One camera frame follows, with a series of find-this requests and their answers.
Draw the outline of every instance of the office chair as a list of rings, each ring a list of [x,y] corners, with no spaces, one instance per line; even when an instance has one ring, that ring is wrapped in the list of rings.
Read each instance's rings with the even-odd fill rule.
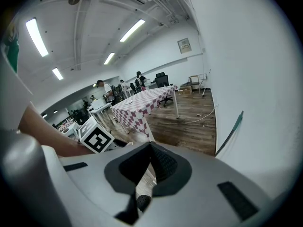
[[[156,81],[156,84],[157,84],[158,87],[167,87],[169,85],[171,85],[171,86],[173,85],[173,84],[169,84],[169,77],[168,77],[168,75],[165,75],[164,72],[157,73],[155,81]],[[163,102],[163,101],[164,101],[164,107],[165,107],[167,101],[172,101],[172,96],[171,95],[167,95],[165,97],[165,99],[163,99],[162,101],[160,101],[160,103]]]
[[[133,90],[134,94],[137,94],[136,87],[134,86],[133,83],[130,84],[130,87]]]

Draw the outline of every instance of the hand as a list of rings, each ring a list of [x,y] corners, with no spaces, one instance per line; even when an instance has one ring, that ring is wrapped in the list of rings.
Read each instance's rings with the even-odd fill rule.
[[[86,146],[84,146],[82,143],[77,142],[75,140],[66,143],[62,146],[62,148],[65,148],[66,151],[62,155],[63,157],[76,157],[76,156],[83,156],[88,154],[94,154],[90,149],[88,149]]]

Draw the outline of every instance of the ceiling light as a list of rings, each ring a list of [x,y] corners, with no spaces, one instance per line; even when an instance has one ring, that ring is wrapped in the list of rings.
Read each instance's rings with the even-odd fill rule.
[[[27,30],[29,32],[30,37],[32,38],[35,46],[37,47],[38,51],[40,52],[41,56],[44,57],[48,55],[47,49],[43,43],[43,40],[41,38],[41,35],[39,33],[39,29],[37,26],[37,21],[35,18],[33,18],[30,21],[27,21],[25,23]]]
[[[110,59],[114,56],[115,53],[110,53],[106,61],[104,62],[104,65],[107,65],[110,61]]]
[[[62,75],[60,74],[58,68],[53,69],[53,73],[56,75],[56,77],[57,77],[59,80],[62,80],[62,79],[63,79],[63,77],[62,77]]]
[[[145,21],[143,19],[140,19],[133,27],[131,27],[130,30],[127,31],[127,33],[122,37],[122,39],[120,40],[120,42],[124,42],[125,40],[127,40],[127,38],[136,31],[137,28],[139,28],[142,24],[144,24]]]

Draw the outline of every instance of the red and white tablecloth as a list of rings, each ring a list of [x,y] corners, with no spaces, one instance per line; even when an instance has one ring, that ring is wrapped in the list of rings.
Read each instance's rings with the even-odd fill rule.
[[[68,128],[69,126],[71,126],[74,122],[74,120],[71,120],[71,121],[67,121],[66,123],[62,124],[61,126],[59,126],[59,131],[63,131],[65,130],[66,128]]]
[[[170,86],[142,91],[111,107],[111,110],[120,123],[149,137],[144,115],[150,114],[161,100],[167,95],[172,95],[177,88],[177,86]]]

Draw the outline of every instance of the cable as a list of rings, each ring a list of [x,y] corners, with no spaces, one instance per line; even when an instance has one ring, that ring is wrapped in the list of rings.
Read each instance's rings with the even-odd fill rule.
[[[148,125],[165,125],[165,124],[186,124],[186,123],[195,123],[195,122],[198,122],[206,117],[208,117],[209,115],[211,115],[211,113],[214,111],[214,109],[205,117],[201,118],[201,119],[198,119],[196,121],[191,121],[191,122],[181,122],[181,123],[150,123]]]
[[[150,124],[148,124],[148,125],[166,125],[166,124],[187,124],[187,123],[195,123],[195,122],[198,122],[198,121],[200,121],[200,120],[202,120],[202,119],[205,119],[206,117],[208,117],[209,115],[211,115],[212,114],[212,112],[214,111],[214,109],[207,115],[207,116],[205,116],[205,117],[203,117],[203,118],[201,118],[201,119],[198,119],[198,120],[195,120],[195,121],[191,121],[191,122],[180,122],[180,123],[150,123]]]

